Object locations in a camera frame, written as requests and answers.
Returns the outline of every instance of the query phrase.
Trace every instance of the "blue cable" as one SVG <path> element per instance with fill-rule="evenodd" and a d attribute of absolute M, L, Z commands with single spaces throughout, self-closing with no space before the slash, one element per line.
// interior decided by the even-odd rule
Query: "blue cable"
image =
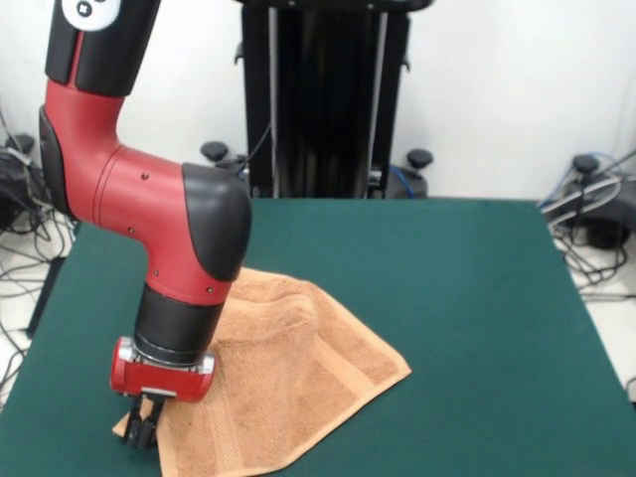
<path fill-rule="evenodd" d="M 569 166 L 567 168 L 567 170 L 565 171 L 565 174 L 563 174 L 563 177 L 561 177 L 560 181 L 558 181 L 558 184 L 556 185 L 555 189 L 545 199 L 543 199 L 539 203 L 539 208 L 545 207 L 547 204 L 550 203 L 550 201 L 553 199 L 553 197 L 558 193 L 558 191 L 560 191 L 561 187 L 563 187 L 563 184 L 565 183 L 565 181 L 569 177 L 569 173 L 572 172 L 573 168 L 574 168 L 574 166 Z"/>
<path fill-rule="evenodd" d="M 607 159 L 609 162 L 611 162 L 614 167 L 616 167 L 618 169 L 618 172 L 623 172 L 623 170 L 620 168 L 620 164 L 618 164 L 618 161 L 616 160 L 616 158 L 614 158 L 613 156 L 606 154 L 604 152 L 598 152 L 598 151 L 591 151 L 587 153 L 588 156 L 594 156 L 596 158 L 603 158 L 603 159 Z"/>
<path fill-rule="evenodd" d="M 410 184 L 408 183 L 408 179 L 404 175 L 404 172 L 402 172 L 401 169 L 399 167 L 397 167 L 397 166 L 391 166 L 391 172 L 393 172 L 395 174 L 397 179 L 401 182 L 401 184 L 406 189 L 406 193 L 408 194 L 408 198 L 409 199 L 414 199 L 415 195 L 413 193 L 413 189 L 410 187 Z"/>

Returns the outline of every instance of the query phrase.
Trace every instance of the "black knob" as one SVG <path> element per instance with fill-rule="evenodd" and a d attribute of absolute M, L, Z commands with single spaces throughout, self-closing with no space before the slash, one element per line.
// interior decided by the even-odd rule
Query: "black knob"
<path fill-rule="evenodd" d="M 434 161 L 433 155 L 426 149 L 413 149 L 406 154 L 408 164 L 417 171 L 425 169 Z"/>
<path fill-rule="evenodd" d="M 228 146 L 223 142 L 206 142 L 201 146 L 201 153 L 212 162 L 223 161 L 228 155 Z"/>
<path fill-rule="evenodd" d="M 600 162 L 594 156 L 581 154 L 572 161 L 574 170 L 582 176 L 589 176 L 600 167 Z"/>

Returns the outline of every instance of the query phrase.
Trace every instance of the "black cable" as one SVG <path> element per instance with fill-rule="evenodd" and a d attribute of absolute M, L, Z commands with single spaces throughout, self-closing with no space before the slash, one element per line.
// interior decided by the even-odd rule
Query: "black cable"
<path fill-rule="evenodd" d="M 265 128 L 265 132 L 262 133 L 261 138 L 258 140 L 258 143 L 256 144 L 256 146 L 252 149 L 252 151 L 249 153 L 249 155 L 245 158 L 245 162 L 242 166 L 240 166 L 240 169 L 238 169 L 237 171 L 237 176 L 240 175 L 240 173 L 242 171 L 245 170 L 245 168 L 249 165 L 249 162 L 253 159 L 253 157 L 256 155 L 256 153 L 260 150 L 260 148 L 262 147 L 262 145 L 265 143 L 265 140 L 267 139 L 267 135 L 271 132 L 271 123 L 269 123 L 267 125 L 267 127 Z"/>
<path fill-rule="evenodd" d="M 2 390 L 4 389 L 4 387 L 7 386 L 7 384 L 11 380 L 13 380 L 18 375 L 18 373 L 20 373 L 20 369 L 22 368 L 22 363 L 20 363 L 20 365 L 15 370 L 13 370 L 13 372 L 11 371 L 11 368 L 13 366 L 13 360 L 15 360 L 17 356 L 21 356 L 24 362 L 26 351 L 27 350 L 18 349 L 13 355 L 11 355 L 11 358 L 9 358 L 9 364 L 7 365 L 7 368 L 4 372 L 2 381 L 0 381 L 0 393 L 2 393 Z"/>
<path fill-rule="evenodd" d="M 30 260 L 36 261 L 38 263 L 45 263 L 46 262 L 45 260 L 42 260 L 41 258 L 37 258 L 34 255 L 29 255 L 28 253 L 24 253 L 23 251 L 16 250 L 15 248 L 11 248 L 11 247 L 9 247 L 7 245 L 3 245 L 1 243 L 0 243 L 0 248 L 3 249 L 3 250 L 8 251 L 10 253 L 14 253 L 14 254 L 16 254 L 18 256 L 24 256 L 25 258 L 29 258 Z"/>
<path fill-rule="evenodd" d="M 617 160 L 615 163 L 610 164 L 609 166 L 607 166 L 604 169 L 601 169 L 599 172 L 594 174 L 593 177 L 600 177 L 600 176 L 608 173 L 609 171 L 613 171 L 614 169 L 616 169 L 617 167 L 620 167 L 622 164 L 626 163 L 630 159 L 633 159 L 634 157 L 636 157 L 636 149 L 634 149 L 630 153 L 626 154 L 625 156 L 623 156 L 622 158 Z"/>
<path fill-rule="evenodd" d="M 58 221 L 56 221 L 55 216 L 52 217 L 52 221 L 53 221 L 53 227 L 55 227 L 56 231 L 58 232 L 58 235 L 60 236 L 60 241 L 62 242 L 62 249 L 60 250 L 60 253 L 58 253 L 57 258 L 62 258 L 62 256 L 64 255 L 64 252 L 67 249 L 67 241 L 64 239 L 64 234 L 62 234 L 62 230 L 60 229 L 60 226 L 58 225 Z"/>

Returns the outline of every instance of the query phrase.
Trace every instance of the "black stand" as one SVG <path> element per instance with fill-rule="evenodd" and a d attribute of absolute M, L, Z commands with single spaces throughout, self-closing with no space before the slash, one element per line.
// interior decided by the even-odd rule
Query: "black stand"
<path fill-rule="evenodd" d="M 363 198 L 389 178 L 407 13 L 430 0 L 244 0 L 252 194 Z M 370 177 L 379 179 L 370 184 Z"/>

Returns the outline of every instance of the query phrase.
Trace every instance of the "black joint cover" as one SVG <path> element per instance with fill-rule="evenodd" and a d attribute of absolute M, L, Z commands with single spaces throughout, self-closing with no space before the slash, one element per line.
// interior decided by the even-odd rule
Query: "black joint cover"
<path fill-rule="evenodd" d="M 42 169 L 55 208 L 75 219 L 67 198 L 67 182 L 64 172 L 64 157 L 56 131 L 47 117 L 44 107 L 40 108 L 40 151 Z"/>
<path fill-rule="evenodd" d="M 77 40 L 78 30 L 64 16 L 62 0 L 56 0 L 53 7 L 46 67 L 47 76 L 51 80 L 62 83 L 69 82 Z"/>
<path fill-rule="evenodd" d="M 294 0 L 290 5 L 289 0 L 239 1 L 247 6 L 347 12 L 414 12 L 433 3 L 433 0 Z"/>
<path fill-rule="evenodd" d="M 161 0 L 124 0 L 117 20 L 83 34 L 76 84 L 104 96 L 130 94 L 146 53 Z"/>
<path fill-rule="evenodd" d="M 173 366 L 198 364 L 208 351 L 224 304 L 192 305 L 144 287 L 134 343 L 146 357 Z"/>
<path fill-rule="evenodd" d="M 243 182 L 221 169 L 183 165 L 190 234 L 203 270 L 219 281 L 239 276 L 251 229 Z"/>

